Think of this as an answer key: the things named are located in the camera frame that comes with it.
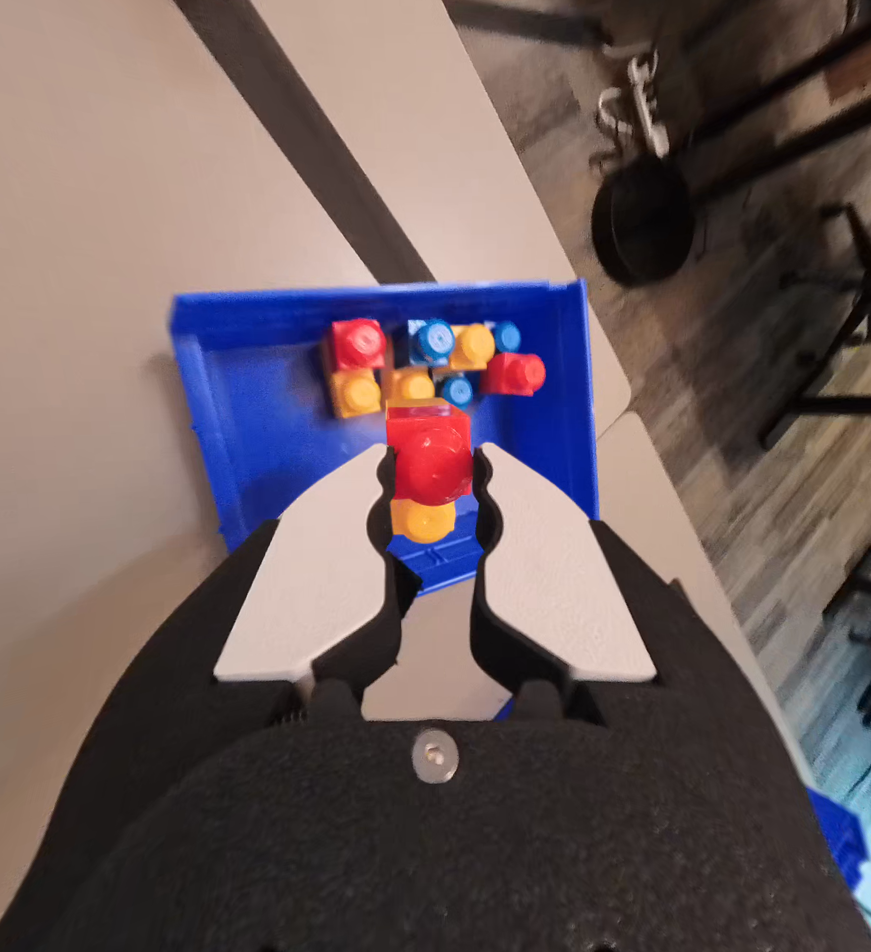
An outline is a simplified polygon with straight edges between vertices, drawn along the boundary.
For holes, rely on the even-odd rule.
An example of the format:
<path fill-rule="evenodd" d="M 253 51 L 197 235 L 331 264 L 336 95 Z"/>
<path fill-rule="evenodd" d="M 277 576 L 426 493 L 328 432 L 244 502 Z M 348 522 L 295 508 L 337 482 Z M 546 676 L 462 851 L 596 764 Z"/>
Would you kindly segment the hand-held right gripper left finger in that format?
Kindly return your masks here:
<path fill-rule="evenodd" d="M 281 514 L 215 663 L 224 684 L 339 681 L 394 667 L 421 578 L 391 552 L 394 451 L 373 444 Z"/>

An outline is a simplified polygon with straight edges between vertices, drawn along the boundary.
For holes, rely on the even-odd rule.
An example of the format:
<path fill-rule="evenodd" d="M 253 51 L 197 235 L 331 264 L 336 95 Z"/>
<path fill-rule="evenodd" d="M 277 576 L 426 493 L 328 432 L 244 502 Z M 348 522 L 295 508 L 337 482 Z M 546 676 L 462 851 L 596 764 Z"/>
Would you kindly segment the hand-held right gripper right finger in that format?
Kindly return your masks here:
<path fill-rule="evenodd" d="M 655 663 L 580 506 L 493 443 L 475 451 L 473 493 L 478 666 L 506 688 L 652 681 Z"/>

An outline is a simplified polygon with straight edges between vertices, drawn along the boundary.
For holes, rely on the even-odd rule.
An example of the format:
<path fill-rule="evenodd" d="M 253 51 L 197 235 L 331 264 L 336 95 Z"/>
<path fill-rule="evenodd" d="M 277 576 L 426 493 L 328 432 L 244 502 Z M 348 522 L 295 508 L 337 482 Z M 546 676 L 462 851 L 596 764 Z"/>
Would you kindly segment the yellow two-stud toy block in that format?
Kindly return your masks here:
<path fill-rule="evenodd" d="M 393 535 L 421 545 L 442 541 L 455 529 L 454 502 L 428 506 L 413 499 L 394 499 L 390 504 Z"/>

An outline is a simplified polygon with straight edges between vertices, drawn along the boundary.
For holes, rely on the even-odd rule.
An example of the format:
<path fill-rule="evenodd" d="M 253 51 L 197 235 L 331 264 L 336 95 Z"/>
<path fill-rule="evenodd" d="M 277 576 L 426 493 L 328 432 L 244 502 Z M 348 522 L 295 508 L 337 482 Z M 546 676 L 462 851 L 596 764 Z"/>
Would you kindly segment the blue plastic bin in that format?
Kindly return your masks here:
<path fill-rule="evenodd" d="M 385 411 L 343 419 L 332 409 L 322 347 L 334 323 L 353 318 L 375 320 L 393 341 L 421 320 L 513 323 L 546 380 L 533 396 L 477 388 L 470 447 L 499 446 L 599 517 L 584 282 L 186 294 L 170 334 L 228 551 L 389 442 Z"/>
<path fill-rule="evenodd" d="M 855 893 L 870 852 L 859 817 L 812 787 L 807 788 L 822 836 L 846 886 Z"/>

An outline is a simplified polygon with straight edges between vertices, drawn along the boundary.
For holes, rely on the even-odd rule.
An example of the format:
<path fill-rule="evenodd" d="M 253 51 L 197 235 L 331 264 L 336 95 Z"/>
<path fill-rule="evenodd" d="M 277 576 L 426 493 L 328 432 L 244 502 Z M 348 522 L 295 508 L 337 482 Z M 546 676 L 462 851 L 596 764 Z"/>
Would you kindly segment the red one-stud toy block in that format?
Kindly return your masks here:
<path fill-rule="evenodd" d="M 394 450 L 394 500 L 451 504 L 472 492 L 471 421 L 442 398 L 386 405 L 386 441 Z"/>

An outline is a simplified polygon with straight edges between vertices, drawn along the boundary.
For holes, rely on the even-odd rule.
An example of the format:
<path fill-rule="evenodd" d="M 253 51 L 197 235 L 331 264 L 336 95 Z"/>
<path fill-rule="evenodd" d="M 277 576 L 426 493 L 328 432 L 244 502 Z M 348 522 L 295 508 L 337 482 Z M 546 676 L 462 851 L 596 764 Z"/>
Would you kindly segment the pile of assembled block steps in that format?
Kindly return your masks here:
<path fill-rule="evenodd" d="M 548 375 L 541 357 L 522 351 L 520 329 L 510 321 L 412 319 L 394 336 L 373 318 L 335 321 L 324 336 L 321 361 L 340 420 L 395 403 L 439 399 L 466 411 L 478 395 L 531 397 Z"/>

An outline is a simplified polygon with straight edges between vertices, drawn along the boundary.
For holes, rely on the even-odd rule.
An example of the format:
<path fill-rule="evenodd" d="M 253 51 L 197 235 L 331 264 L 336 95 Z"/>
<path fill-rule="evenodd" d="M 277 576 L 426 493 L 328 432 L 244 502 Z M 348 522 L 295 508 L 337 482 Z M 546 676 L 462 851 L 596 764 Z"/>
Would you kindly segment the black round container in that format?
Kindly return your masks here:
<path fill-rule="evenodd" d="M 676 274 L 691 253 L 695 227 L 684 176 L 652 154 L 609 173 L 592 206 L 596 257 L 608 277 L 628 290 Z"/>

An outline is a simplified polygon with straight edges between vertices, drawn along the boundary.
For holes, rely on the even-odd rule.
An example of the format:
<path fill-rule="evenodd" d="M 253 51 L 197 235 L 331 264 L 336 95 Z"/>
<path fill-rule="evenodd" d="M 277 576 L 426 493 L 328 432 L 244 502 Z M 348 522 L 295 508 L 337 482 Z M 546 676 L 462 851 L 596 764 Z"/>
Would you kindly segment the white power strip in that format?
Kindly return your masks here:
<path fill-rule="evenodd" d="M 653 156 L 670 150 L 666 123 L 660 118 L 655 89 L 659 67 L 656 47 L 631 50 L 625 66 L 627 86 L 603 89 L 597 100 L 597 125 L 620 149 L 630 140 L 641 142 Z"/>

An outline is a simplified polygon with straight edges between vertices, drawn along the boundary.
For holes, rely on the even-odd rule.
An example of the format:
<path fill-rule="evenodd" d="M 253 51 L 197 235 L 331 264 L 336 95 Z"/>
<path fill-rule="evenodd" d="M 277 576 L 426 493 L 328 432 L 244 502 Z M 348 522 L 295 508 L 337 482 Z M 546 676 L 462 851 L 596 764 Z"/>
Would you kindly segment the black desk frame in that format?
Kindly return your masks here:
<path fill-rule="evenodd" d="M 760 86 L 729 101 L 717 112 L 703 118 L 685 136 L 681 151 L 696 148 L 712 140 L 736 125 L 752 113 L 761 111 L 773 100 L 786 96 L 793 89 L 810 80 L 818 73 L 834 71 L 836 66 L 862 54 L 871 47 L 871 18 L 863 19 L 856 27 L 847 27 L 837 37 L 826 43 L 806 59 L 788 66 Z M 750 158 L 738 162 L 729 172 L 711 180 L 693 193 L 693 203 L 708 205 L 726 198 L 733 192 L 754 184 L 764 177 L 827 149 L 846 138 L 863 132 L 871 126 L 871 96 L 857 101 L 844 111 L 826 118 L 787 138 L 778 145 L 756 152 Z M 783 275 L 783 289 L 813 285 L 827 287 L 838 293 L 851 293 L 854 301 L 846 321 L 840 327 L 822 356 L 810 364 L 810 372 L 799 387 L 775 412 L 759 436 L 763 449 L 774 447 L 787 432 L 794 420 L 806 416 L 859 416 L 871 417 L 871 395 L 847 394 L 823 396 L 822 385 L 831 378 L 831 365 L 852 334 L 866 326 L 864 344 L 871 343 L 871 236 L 857 210 L 850 204 L 840 203 L 823 206 L 823 219 L 844 217 L 849 225 L 853 246 L 862 266 L 860 278 L 846 279 L 822 275 L 790 272 Z"/>

